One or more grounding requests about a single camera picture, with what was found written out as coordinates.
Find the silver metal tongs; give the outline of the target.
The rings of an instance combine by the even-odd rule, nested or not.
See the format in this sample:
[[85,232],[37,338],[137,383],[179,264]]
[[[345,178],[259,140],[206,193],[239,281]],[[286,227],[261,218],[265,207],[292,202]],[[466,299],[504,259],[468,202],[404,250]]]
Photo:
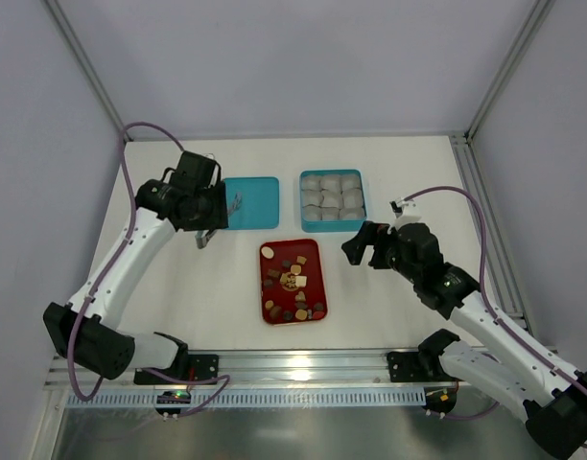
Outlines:
[[204,249],[219,230],[227,229],[230,218],[240,209],[242,205],[242,194],[237,192],[234,199],[227,207],[227,214],[225,223],[211,224],[206,230],[199,230],[195,235],[195,242],[197,249]]

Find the white oval chocolate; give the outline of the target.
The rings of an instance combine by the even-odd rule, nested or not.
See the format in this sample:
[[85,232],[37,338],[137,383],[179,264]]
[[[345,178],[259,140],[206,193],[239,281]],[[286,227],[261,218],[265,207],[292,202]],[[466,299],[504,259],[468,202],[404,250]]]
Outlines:
[[268,247],[268,246],[263,246],[261,249],[261,254],[267,258],[267,259],[272,259],[274,257],[274,252],[273,250]]

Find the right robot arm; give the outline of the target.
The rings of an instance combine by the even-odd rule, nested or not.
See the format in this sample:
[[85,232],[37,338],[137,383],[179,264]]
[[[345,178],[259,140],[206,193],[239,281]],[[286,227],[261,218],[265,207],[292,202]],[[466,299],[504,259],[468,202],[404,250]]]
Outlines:
[[341,249],[351,265],[365,250],[369,266],[391,269],[411,282],[421,303],[473,335],[488,351],[473,350],[440,330],[420,346],[446,375],[464,380],[522,421],[533,441],[556,459],[587,443],[587,370],[550,351],[483,295],[465,270],[447,263],[424,223],[400,228],[365,222]]

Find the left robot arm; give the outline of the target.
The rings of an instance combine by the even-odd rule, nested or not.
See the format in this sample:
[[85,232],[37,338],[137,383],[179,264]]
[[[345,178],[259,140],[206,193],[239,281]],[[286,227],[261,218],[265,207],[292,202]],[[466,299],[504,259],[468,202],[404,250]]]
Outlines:
[[184,151],[174,168],[131,195],[129,223],[106,258],[63,306],[43,314],[56,352],[70,367],[114,380],[128,369],[137,384],[185,380],[188,346],[164,333],[120,331],[122,316],[147,268],[178,231],[213,233],[228,226],[221,167],[210,157]]

